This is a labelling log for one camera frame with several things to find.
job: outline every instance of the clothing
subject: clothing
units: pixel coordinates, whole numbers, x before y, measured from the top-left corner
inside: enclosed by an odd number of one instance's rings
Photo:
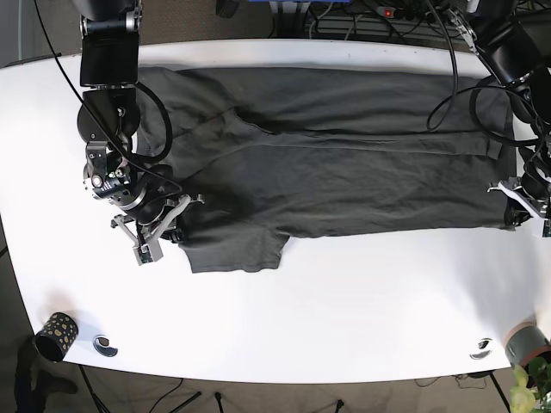
[[[468,96],[426,132],[449,77],[144,68],[139,78],[172,121],[165,162],[205,199],[183,215],[193,272],[277,268],[289,237],[502,226],[505,197],[486,188],[514,175],[514,153],[476,130]],[[147,97],[138,103],[139,151],[158,153],[164,124]],[[496,90],[477,104],[485,125],[512,137],[509,106]]]

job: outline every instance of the t-shirt sleeve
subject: t-shirt sleeve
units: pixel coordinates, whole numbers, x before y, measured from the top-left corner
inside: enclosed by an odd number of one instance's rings
[[[255,273],[279,267],[288,236],[208,205],[193,205],[184,217],[186,239],[179,246],[193,273],[237,269]]]

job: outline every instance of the black cup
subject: black cup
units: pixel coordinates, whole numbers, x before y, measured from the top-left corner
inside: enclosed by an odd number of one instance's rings
[[[65,358],[77,336],[77,323],[63,312],[55,312],[34,336],[34,345],[45,359],[58,362]]]

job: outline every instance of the metal bracket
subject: metal bracket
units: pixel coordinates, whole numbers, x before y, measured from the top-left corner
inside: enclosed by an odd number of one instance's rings
[[[479,52],[478,50],[476,50],[476,45],[474,44],[474,42],[477,40],[476,33],[474,32],[474,30],[463,18],[461,13],[459,13],[457,10],[448,9],[446,13],[449,16],[449,20],[452,22],[455,28],[457,28],[457,31],[460,33],[461,37],[465,40],[465,43],[467,43],[468,48],[471,49],[471,52],[473,52],[476,56],[478,56]]]
[[[526,211],[529,213],[530,217],[535,221],[532,226],[534,235],[537,237],[546,237],[548,235],[548,219],[546,218],[546,215],[538,211],[529,200],[516,192],[517,189],[520,189],[522,187],[523,186],[521,184],[520,178],[515,176],[509,178],[508,181],[491,183],[490,187],[488,188],[488,192],[495,190],[501,191],[509,198],[515,200],[520,205],[522,205],[523,208],[526,209]]]
[[[86,144],[86,159],[92,187],[101,188],[107,175],[107,142]]]
[[[183,213],[190,202],[191,198],[189,197],[189,195],[184,195],[180,197],[176,206],[174,206],[174,208],[166,214],[166,217],[164,217],[164,219],[155,227],[155,229],[144,238],[143,243],[140,243],[138,237],[136,237],[133,232],[130,231],[126,226],[126,223],[129,222],[127,220],[127,216],[117,215],[113,218],[114,223],[112,223],[111,226],[118,226],[124,231],[125,234],[128,235],[130,239],[133,240],[133,251],[136,255],[136,259],[138,260],[139,265],[147,264],[148,262],[156,262],[163,258],[163,251],[161,250],[161,246],[159,245],[158,240],[161,238],[161,235],[163,235],[163,232],[165,232],[167,228],[169,228],[172,221],[176,219],[178,215]]]

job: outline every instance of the floor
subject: floor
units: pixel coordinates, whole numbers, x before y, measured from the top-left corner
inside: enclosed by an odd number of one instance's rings
[[[77,14],[70,0],[39,0],[39,6],[52,42],[58,52],[75,53],[80,48]],[[183,40],[268,37],[271,14],[265,3],[243,3],[231,20],[214,16],[214,0],[147,0],[141,31],[142,44]],[[34,25],[34,55],[47,54],[40,28]],[[0,224],[0,250],[5,245]],[[0,405],[15,411],[13,378],[17,346],[32,334],[9,254],[0,259]],[[48,412],[89,413],[95,406],[87,393],[77,367],[69,363],[53,365],[45,361],[38,368],[73,379],[79,393],[53,395]],[[102,401],[113,412],[138,413],[150,410],[154,402],[174,387],[178,379],[121,373],[88,368],[90,381]],[[510,369],[496,372],[508,394],[512,385]],[[456,413],[506,411],[489,379],[444,377],[354,385],[254,385],[186,379],[155,409],[168,412],[183,400],[201,391],[201,397],[182,411],[218,412],[214,393],[224,395],[226,413],[332,413],[343,399],[343,413]]]

